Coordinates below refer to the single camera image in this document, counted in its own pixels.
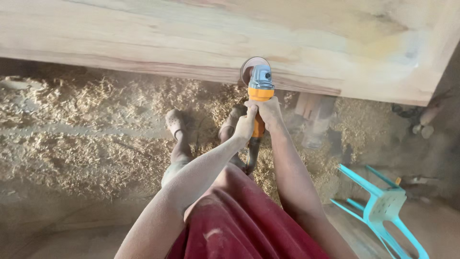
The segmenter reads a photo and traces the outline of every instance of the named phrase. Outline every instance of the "right hand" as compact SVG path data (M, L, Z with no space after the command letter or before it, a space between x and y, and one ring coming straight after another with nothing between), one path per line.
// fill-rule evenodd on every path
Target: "right hand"
M259 108L260 116L265 122L265 129L268 131L273 131L280 128L283 125L283 119L281 117L280 103L278 102L278 97L273 96L270 100L261 102L255 100L245 101L244 105L246 107L251 107L252 105L257 105Z

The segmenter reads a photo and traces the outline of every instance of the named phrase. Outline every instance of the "grinder handle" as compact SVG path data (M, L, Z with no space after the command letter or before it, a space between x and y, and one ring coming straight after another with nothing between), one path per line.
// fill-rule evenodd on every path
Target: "grinder handle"
M264 136L264 132L265 132L265 122L262 120L260 113L257 112L256 119L254 120L254 131L251 137L261 138Z

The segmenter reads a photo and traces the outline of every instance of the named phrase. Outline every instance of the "wooden block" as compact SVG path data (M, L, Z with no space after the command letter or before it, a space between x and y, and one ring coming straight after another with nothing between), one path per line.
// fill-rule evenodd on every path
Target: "wooden block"
M294 112L307 120L313 119L318 112L322 97L322 94L301 93Z
M0 0L0 56L426 106L460 1Z

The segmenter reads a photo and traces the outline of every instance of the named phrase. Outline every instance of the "floor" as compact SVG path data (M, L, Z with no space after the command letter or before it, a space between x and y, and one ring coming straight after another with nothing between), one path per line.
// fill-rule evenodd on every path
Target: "floor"
M306 123L293 112L298 93L281 93L284 120L322 203L366 198L335 169L344 163L372 181L364 165L393 180L434 177L408 185L409 199L441 199L459 210L459 69L457 48L437 89L450 89L452 97L443 101L429 139L411 133L414 118L396 115L391 104L338 98L322 145L307 149ZM3 258L32 256L46 244L45 236L71 230L99 229L101 238L119 243L159 190L168 166L174 141L164 114L173 107L184 111L192 151L199 155L217 145L219 125L247 95L226 84L11 59L0 59L0 75ZM279 203L269 135L258 163L256 183ZM117 226L115 234L104 232L109 226Z

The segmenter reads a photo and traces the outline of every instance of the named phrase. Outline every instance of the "sawdust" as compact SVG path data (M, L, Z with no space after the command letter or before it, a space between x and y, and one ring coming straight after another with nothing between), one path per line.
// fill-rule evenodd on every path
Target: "sawdust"
M369 144L390 141L388 131L393 115L390 103L337 98L334 110L338 123L332 124L331 128L342 132L343 152L348 144L353 148L352 163L358 160Z
M34 133L1 136L0 180L27 179L69 195L120 196L124 188L156 193L173 140Z
M183 111L192 152L199 156L219 144L217 132L236 104L247 100L247 89L237 85L202 82L107 70L87 70L65 65L39 65L30 78L2 80L39 82L40 88L0 91L0 130L45 124L85 126L95 130L158 127L159 118L172 108ZM296 92L285 91L285 115L290 119ZM36 104L29 109L27 101ZM366 145L382 135L389 123L385 103L338 98L334 130L342 131L345 150L351 144L355 163ZM301 146L303 130L292 131L296 148L326 202L333 194L323 186L336 179L338 158L331 158L330 144L318 150ZM169 166L171 139L127 135L69 135L36 132L32 136L0 135L0 180L27 179L69 195L112 199L133 188L154 194ZM246 160L247 150L240 152ZM255 182L278 204L271 139L263 140Z

